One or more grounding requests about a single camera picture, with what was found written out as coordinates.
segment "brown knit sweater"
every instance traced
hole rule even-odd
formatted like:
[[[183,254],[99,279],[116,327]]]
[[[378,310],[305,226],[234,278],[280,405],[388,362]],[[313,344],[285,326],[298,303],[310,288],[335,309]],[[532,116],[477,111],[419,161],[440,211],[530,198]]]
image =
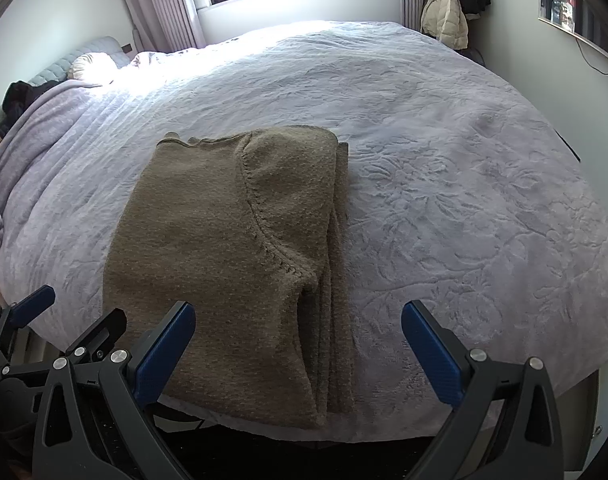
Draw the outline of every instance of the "brown knit sweater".
[[[126,311],[126,345],[175,301],[195,306],[166,394],[299,428],[353,409],[347,160],[311,126],[159,142],[119,220],[103,305]]]

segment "white jacket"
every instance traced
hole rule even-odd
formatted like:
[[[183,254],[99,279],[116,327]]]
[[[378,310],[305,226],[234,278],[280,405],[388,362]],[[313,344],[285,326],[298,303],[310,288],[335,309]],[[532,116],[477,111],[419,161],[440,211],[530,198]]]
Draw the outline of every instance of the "white jacket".
[[[468,23],[460,0],[428,0],[421,13],[421,30],[455,50],[468,47]]]

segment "bed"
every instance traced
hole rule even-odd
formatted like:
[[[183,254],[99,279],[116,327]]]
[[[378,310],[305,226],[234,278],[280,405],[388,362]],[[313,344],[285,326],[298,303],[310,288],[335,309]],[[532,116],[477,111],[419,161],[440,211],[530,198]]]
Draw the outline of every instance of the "bed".
[[[540,356],[561,394],[608,359],[608,220],[574,154],[498,76],[394,23],[308,22],[143,53],[111,85],[67,81],[0,145],[0,290],[48,283],[32,328],[63,349],[101,314],[111,236],[156,142],[280,124],[349,143],[344,253],[356,411],[286,440],[435,434],[448,414],[399,326],[422,300],[469,348]]]

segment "sunlight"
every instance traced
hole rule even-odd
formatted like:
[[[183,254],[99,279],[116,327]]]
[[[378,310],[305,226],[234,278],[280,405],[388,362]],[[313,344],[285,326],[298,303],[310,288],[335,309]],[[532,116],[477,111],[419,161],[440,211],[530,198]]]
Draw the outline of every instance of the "sunlight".
[[[119,71],[113,83],[104,87],[126,89],[133,95],[145,95],[171,81],[205,76],[248,56],[261,54],[281,41],[296,36],[331,30],[334,22],[298,22],[248,32],[239,38],[206,48],[190,48],[175,54],[142,52]]]

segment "pink curtain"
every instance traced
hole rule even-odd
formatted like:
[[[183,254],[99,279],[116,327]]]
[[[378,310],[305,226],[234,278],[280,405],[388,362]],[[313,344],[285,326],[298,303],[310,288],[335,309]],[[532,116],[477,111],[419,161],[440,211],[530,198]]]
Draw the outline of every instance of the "pink curtain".
[[[194,0],[126,0],[138,51],[177,52],[206,46]]]

